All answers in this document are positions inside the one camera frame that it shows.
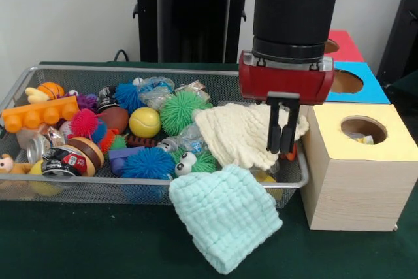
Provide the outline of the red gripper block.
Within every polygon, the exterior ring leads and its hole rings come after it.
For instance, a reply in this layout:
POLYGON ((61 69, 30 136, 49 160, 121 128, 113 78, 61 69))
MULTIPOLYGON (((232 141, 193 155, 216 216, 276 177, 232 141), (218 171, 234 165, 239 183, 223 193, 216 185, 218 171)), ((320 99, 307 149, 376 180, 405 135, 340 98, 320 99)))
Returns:
POLYGON ((242 51, 239 59, 238 76, 240 90, 246 99, 265 101, 270 106, 267 150, 288 154, 293 150, 297 129, 299 102, 287 102, 289 108, 287 124, 279 125, 280 102, 272 94, 299 95, 303 105, 323 103, 331 89, 334 76, 334 60, 325 56, 317 63, 281 63, 242 51))

